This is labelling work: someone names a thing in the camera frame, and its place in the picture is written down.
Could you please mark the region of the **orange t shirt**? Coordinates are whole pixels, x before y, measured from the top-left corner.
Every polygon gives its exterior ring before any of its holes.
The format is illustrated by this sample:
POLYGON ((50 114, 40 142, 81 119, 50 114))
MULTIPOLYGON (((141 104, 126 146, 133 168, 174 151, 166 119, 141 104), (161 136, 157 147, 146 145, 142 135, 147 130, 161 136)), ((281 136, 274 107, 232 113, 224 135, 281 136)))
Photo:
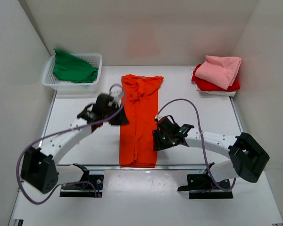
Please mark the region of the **orange t shirt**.
POLYGON ((158 90, 163 80, 162 76, 122 76, 125 114, 129 121, 120 127, 119 164, 122 167, 155 167, 157 163, 152 131, 156 129, 158 90))

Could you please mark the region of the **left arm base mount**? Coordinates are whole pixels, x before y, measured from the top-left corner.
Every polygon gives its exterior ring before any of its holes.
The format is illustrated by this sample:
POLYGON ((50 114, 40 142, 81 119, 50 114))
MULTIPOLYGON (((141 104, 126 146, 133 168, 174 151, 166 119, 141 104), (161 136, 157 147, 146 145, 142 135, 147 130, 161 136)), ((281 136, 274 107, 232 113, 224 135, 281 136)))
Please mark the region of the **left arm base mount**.
POLYGON ((63 184, 60 189, 60 197, 101 198, 103 195, 104 173, 92 172, 85 166, 74 163, 72 166, 82 171, 82 176, 77 181, 63 184))

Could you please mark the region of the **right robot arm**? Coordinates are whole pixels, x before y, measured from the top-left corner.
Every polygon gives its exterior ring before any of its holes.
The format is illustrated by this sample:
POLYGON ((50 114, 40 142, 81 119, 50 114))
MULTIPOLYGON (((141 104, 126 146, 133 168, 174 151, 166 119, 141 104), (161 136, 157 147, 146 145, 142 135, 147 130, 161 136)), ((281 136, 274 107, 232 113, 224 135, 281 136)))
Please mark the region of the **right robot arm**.
POLYGON ((179 126, 171 115, 154 121, 157 125, 152 132, 154 151, 183 145, 228 158, 219 164, 209 164, 207 174, 202 176, 202 184, 206 188, 214 188, 220 181, 234 178, 256 183, 270 159, 254 137, 245 132, 239 136, 204 132, 190 124, 179 126))

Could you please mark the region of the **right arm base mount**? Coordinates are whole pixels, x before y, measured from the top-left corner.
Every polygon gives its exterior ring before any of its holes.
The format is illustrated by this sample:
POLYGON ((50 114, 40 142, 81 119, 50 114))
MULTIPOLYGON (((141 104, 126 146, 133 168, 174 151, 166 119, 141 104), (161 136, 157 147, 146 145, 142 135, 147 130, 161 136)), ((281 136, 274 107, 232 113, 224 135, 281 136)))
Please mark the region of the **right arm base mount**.
POLYGON ((187 173, 187 185, 179 186, 178 192, 188 192, 190 199, 232 199, 232 189, 238 177, 229 161, 210 163, 213 182, 205 165, 180 165, 180 169, 194 171, 187 173))

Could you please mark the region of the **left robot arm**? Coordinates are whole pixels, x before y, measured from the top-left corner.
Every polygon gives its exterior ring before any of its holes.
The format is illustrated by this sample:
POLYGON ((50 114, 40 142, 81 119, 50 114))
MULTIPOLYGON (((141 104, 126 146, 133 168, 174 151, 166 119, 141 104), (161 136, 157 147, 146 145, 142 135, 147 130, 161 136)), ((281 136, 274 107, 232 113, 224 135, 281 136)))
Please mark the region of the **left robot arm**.
POLYGON ((87 105, 66 133, 58 133, 39 148, 24 152, 20 177, 39 192, 47 194, 56 185, 74 182, 78 187, 89 183, 89 171, 78 163, 60 166, 61 159, 81 140, 103 123, 113 126, 129 124, 124 109, 125 97, 119 93, 100 94, 95 103, 87 105))

